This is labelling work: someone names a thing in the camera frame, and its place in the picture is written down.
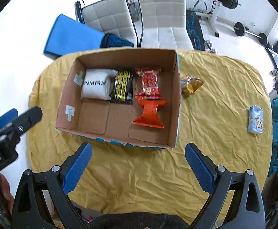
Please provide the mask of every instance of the white chair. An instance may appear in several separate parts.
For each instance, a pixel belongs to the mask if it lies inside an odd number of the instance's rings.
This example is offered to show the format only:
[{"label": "white chair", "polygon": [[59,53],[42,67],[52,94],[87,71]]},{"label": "white chair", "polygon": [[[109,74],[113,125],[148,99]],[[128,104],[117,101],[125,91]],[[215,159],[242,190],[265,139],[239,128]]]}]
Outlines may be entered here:
[{"label": "white chair", "polygon": [[85,25],[112,33],[138,46],[138,37],[127,0],[102,0],[81,10]]},{"label": "white chair", "polygon": [[186,30],[186,0],[138,0],[141,10],[140,47],[193,49]]}]

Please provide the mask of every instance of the yellow tablecloth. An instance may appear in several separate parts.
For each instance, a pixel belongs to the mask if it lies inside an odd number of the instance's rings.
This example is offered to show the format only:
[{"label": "yellow tablecloth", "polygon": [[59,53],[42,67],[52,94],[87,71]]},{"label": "yellow tablecloth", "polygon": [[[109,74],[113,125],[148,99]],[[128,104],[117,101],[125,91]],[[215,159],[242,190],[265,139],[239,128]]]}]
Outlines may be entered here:
[{"label": "yellow tablecloth", "polygon": [[[71,200],[101,213],[176,214],[191,223],[208,197],[184,157],[185,145],[194,142],[216,165],[234,172],[252,169],[262,189],[271,157],[272,113],[260,74],[229,57],[177,52],[181,75],[194,75],[205,83],[193,95],[182,97],[178,145],[174,149],[121,147],[55,129],[59,98],[74,59],[85,53],[80,52],[55,60],[33,87],[30,105],[43,111],[42,121],[28,132],[33,170],[48,171],[62,164],[82,142],[89,142],[92,159],[75,191],[69,193]],[[247,132],[248,108],[252,105],[264,112],[261,135]],[[229,192],[219,218],[224,218],[231,198]]]}]

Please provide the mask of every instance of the black snack package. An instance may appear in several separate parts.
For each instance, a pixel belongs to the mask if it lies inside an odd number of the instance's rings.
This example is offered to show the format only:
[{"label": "black snack package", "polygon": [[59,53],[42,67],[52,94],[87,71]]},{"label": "black snack package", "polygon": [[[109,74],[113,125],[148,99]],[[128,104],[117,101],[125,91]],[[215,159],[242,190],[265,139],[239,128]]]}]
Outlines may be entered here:
[{"label": "black snack package", "polygon": [[110,94],[111,102],[132,104],[132,79],[134,73],[134,69],[118,71]]}]

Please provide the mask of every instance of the cardboard box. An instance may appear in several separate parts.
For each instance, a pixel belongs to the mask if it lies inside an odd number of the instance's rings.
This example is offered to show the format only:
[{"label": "cardboard box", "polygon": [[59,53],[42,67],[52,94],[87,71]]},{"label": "cardboard box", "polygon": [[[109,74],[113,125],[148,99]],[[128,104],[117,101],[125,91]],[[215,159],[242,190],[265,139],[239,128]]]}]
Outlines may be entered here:
[{"label": "cardboard box", "polygon": [[[164,129],[134,125],[143,109],[135,99],[132,105],[80,98],[86,69],[131,69],[161,67],[159,90],[168,103],[158,111]],[[141,78],[134,75],[134,95],[141,90]],[[165,49],[117,48],[78,57],[65,83],[56,128],[65,132],[121,145],[175,147],[178,135],[181,87],[176,52]]]}]

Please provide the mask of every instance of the red snack package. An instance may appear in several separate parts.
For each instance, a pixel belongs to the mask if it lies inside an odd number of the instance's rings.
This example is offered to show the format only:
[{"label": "red snack package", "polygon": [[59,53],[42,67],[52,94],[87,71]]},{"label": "red snack package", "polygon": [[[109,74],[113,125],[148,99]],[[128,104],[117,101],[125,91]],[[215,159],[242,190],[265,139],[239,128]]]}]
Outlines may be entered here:
[{"label": "red snack package", "polygon": [[137,75],[140,76],[142,80],[141,92],[135,96],[137,100],[163,98],[162,95],[160,95],[158,87],[158,75],[160,71],[160,68],[136,69]]},{"label": "red snack package", "polygon": [[163,100],[138,100],[138,104],[143,107],[143,114],[136,118],[132,123],[140,126],[164,128],[163,123],[157,115],[157,109],[168,101]]}]

